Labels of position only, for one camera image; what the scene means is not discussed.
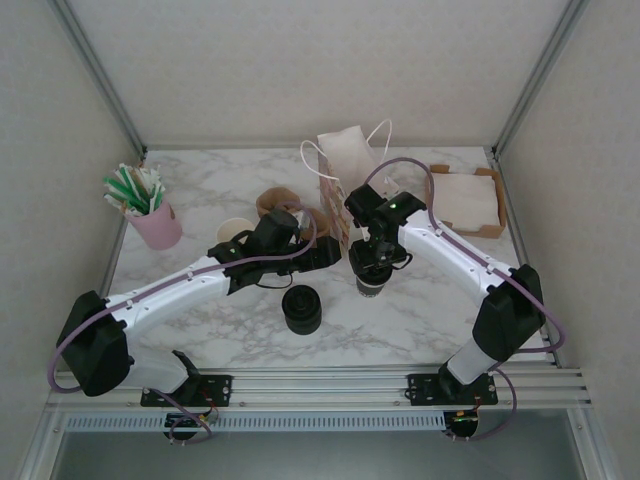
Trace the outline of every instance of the cardboard tray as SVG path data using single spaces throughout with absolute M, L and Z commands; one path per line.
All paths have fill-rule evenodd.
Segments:
M 431 165 L 429 168 L 433 173 L 450 173 L 449 165 Z M 502 235 L 505 227 L 507 226 L 507 207 L 504 202 L 504 185 L 502 184 L 502 179 L 500 178 L 500 174 L 498 172 L 496 172 L 495 170 L 491 170 L 490 168 L 477 168 L 474 175 L 493 178 L 493 181 L 496 184 L 496 197 L 498 199 L 498 219 L 500 220 L 500 225 L 483 225 L 478 231 L 469 232 L 465 230 L 458 230 L 451 222 L 447 222 L 446 220 L 442 219 L 440 220 L 442 220 L 442 222 L 447 227 L 456 232 L 458 235 L 464 235 L 468 237 L 499 238 L 500 235 Z M 429 180 L 427 179 L 427 194 L 428 193 Z

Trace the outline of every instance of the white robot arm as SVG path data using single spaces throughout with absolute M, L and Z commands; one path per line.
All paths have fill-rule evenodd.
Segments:
M 192 265 L 157 282 L 106 299 L 95 291 L 81 295 L 50 363 L 52 388 L 68 391 L 53 377 L 55 360 L 62 356 L 87 396 L 135 386 L 173 394 L 188 403 L 197 393 L 200 375 L 187 356 L 144 348 L 135 340 L 194 305 L 259 283 L 264 274 L 327 268 L 341 258 L 337 240 L 314 237 L 290 243 L 299 234 L 295 217 L 275 209 L 260 219 L 254 231 L 219 243 Z
M 356 225 L 369 230 L 369 238 L 354 242 L 349 250 L 353 271 L 363 283 L 367 278 L 389 278 L 399 269 L 396 265 L 416 254 L 453 279 L 478 305 L 472 338 L 440 368 L 439 383 L 452 400 L 511 357 L 544 324 L 545 316 L 512 285 L 517 282 L 542 302 L 535 270 L 528 265 L 516 270 L 486 255 L 437 220 L 413 195 L 402 192 L 387 201 L 365 184 L 349 195 L 345 206 Z

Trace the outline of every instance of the white marble surface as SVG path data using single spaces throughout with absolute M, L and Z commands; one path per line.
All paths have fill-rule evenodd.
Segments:
M 457 172 L 487 165 L 479 147 L 391 148 L 387 158 L 397 156 L 447 163 Z M 149 153 L 148 164 L 160 166 L 184 236 L 175 247 L 155 252 L 129 226 L 111 293 L 155 281 L 206 254 L 227 218 L 257 223 L 255 200 L 267 188 L 289 187 L 305 205 L 320 206 L 318 179 L 305 169 L 297 149 L 156 151 Z M 415 166 L 394 165 L 389 174 L 424 198 L 425 177 Z M 470 240 L 517 265 L 507 231 L 499 240 Z M 310 285 L 320 295 L 322 324 L 312 335 L 288 330 L 280 307 L 284 290 L 249 287 L 185 312 L 141 342 L 182 350 L 202 368 L 442 363 L 469 339 L 477 313 L 457 285 L 420 258 L 373 299 L 358 294 L 345 258 L 329 269 L 294 275 L 294 284 Z M 539 335 L 529 342 L 541 344 Z M 518 357 L 544 359 L 543 354 Z

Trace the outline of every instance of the cup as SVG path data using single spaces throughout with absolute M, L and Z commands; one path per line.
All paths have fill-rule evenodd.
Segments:
M 356 287 L 364 297 L 377 296 L 391 278 L 391 267 L 370 269 L 356 276 Z
M 182 236 L 182 226 L 169 202 L 164 200 L 153 213 L 142 217 L 127 216 L 127 219 L 152 250 L 171 248 Z
M 220 224 L 216 231 L 216 240 L 218 243 L 228 242 L 240 232 L 245 230 L 253 230 L 255 225 L 246 218 L 230 218 Z

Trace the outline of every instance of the white paper bag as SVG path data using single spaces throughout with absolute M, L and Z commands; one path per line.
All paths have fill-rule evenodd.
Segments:
M 385 123 L 389 123 L 389 135 L 382 159 L 379 159 L 369 146 L 371 137 Z M 369 174 L 384 161 L 391 139 L 391 120 L 384 120 L 365 139 L 362 128 L 357 125 L 340 132 L 318 135 L 318 145 L 305 140 L 300 145 L 300 155 L 309 170 L 320 177 L 320 201 L 331 221 L 333 236 L 339 240 L 343 254 L 349 248 L 349 238 L 356 239 L 358 235 L 352 235 L 351 226 L 353 217 L 344 207 L 344 201 L 349 194 L 367 179 Z M 307 163 L 303 147 L 311 144 L 318 151 L 318 171 L 313 170 Z M 384 174 L 376 175 L 369 183 L 382 197 L 389 198 L 395 195 L 398 185 Z

